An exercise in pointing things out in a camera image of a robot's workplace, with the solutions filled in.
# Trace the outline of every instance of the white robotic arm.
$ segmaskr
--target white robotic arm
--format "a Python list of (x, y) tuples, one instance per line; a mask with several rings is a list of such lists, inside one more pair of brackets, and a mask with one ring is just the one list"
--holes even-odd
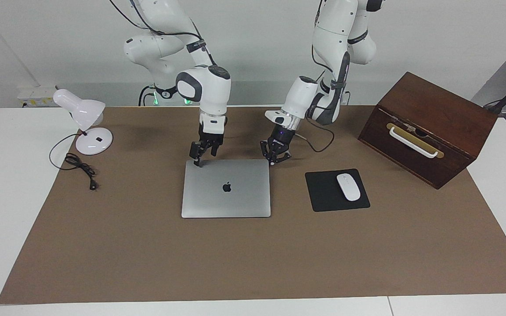
[(275, 123), (273, 133), (268, 140), (261, 141), (263, 156), (271, 165), (290, 158), (289, 144), (305, 118), (306, 111), (311, 106), (311, 100), (318, 90), (315, 80), (300, 76), (286, 96), (285, 104), (278, 111), (267, 111), (265, 117)]
[[(189, 153), (195, 164), (199, 165), (201, 156), (208, 148), (211, 148), (211, 153), (215, 156), (223, 143), (224, 126), (227, 121), (225, 113), (231, 89), (229, 73), (213, 61), (206, 42), (177, 0), (130, 0), (130, 2), (143, 24), (154, 33), (151, 36), (153, 40), (149, 39), (146, 42), (150, 47), (149, 50), (134, 47), (138, 46), (138, 42), (134, 40), (132, 42), (136, 44), (133, 45), (127, 41), (125, 51), (129, 57), (136, 55), (137, 51), (146, 51), (146, 54), (141, 54), (141, 58), (131, 58), (133, 62), (148, 68), (155, 82), (162, 82), (160, 77), (165, 77), (169, 64), (161, 58), (174, 54), (182, 48), (174, 40), (170, 42), (159, 40), (169, 37), (177, 38), (187, 48), (195, 62), (194, 68), (177, 75), (175, 88), (182, 97), (200, 103), (200, 139), (191, 144)], [(156, 43), (159, 43), (158, 50), (156, 54), (152, 54), (151, 47), (155, 49)]]
[(175, 86), (175, 67), (163, 59), (183, 49), (180, 39), (174, 36), (147, 34), (134, 36), (124, 44), (124, 53), (128, 59), (145, 67), (151, 73), (154, 88), (165, 101), (181, 101), (177, 98)]
[[(312, 46), (326, 70), (305, 113), (319, 124), (327, 125), (335, 122), (339, 116), (349, 64), (367, 64), (376, 54), (376, 44), (368, 36), (368, 12), (379, 10), (383, 0), (322, 1), (325, 3), (316, 16)], [(294, 86), (289, 96), (290, 93), (296, 93)], [(305, 104), (299, 105), (298, 110), (304, 107)], [(275, 164), (290, 158), (289, 143), (299, 127), (299, 121), (291, 127), (271, 120), (277, 125), (271, 137), (261, 141), (261, 150), (263, 156)]]

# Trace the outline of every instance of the white table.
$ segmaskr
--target white table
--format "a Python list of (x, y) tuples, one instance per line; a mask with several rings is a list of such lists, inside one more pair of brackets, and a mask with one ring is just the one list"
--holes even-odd
[[(0, 292), (58, 170), (48, 151), (76, 125), (61, 108), (0, 108)], [(71, 140), (56, 148), (60, 162)], [(506, 233), (506, 121), (468, 170)], [(119, 302), (0, 306), (0, 315), (506, 315), (506, 294), (231, 302)]]

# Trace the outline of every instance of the computer mouse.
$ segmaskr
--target computer mouse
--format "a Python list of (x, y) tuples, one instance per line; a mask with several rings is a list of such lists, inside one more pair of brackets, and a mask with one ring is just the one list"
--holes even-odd
[(342, 173), (337, 176), (337, 182), (345, 195), (345, 198), (349, 201), (356, 201), (360, 198), (360, 189), (353, 176), (348, 173)]

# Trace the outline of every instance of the box handle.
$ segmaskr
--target box handle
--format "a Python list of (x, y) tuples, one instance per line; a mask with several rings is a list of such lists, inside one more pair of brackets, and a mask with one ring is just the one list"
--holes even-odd
[(422, 154), (426, 158), (433, 159), (444, 157), (444, 153), (442, 151), (434, 148), (433, 146), (430, 146), (426, 142), (423, 142), (423, 140), (416, 138), (416, 136), (409, 134), (408, 132), (398, 128), (394, 124), (388, 123), (386, 127), (390, 130), (390, 136), (392, 136), (396, 140), (399, 140), (403, 144), (406, 144), (411, 149), (415, 150), (419, 154)]

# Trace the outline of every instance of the black mouse pad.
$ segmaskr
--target black mouse pad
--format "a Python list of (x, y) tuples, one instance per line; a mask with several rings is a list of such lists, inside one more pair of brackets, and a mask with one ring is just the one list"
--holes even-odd
[[(353, 176), (360, 189), (360, 198), (349, 201), (345, 198), (337, 176), (348, 173)], [(355, 208), (369, 208), (370, 201), (364, 190), (360, 174), (356, 169), (336, 170), (325, 172), (306, 172), (307, 190), (310, 192), (311, 208), (314, 212), (353, 210)]]

